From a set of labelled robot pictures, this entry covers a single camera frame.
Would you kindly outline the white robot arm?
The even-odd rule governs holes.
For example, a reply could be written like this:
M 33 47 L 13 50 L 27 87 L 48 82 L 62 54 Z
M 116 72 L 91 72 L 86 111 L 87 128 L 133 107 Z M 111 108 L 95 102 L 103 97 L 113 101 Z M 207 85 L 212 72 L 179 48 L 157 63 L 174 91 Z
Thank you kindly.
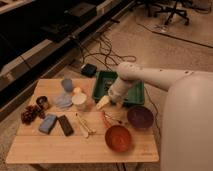
M 160 171 L 213 171 L 213 72 L 144 68 L 122 62 L 108 90 L 119 102 L 142 81 L 167 92 Z

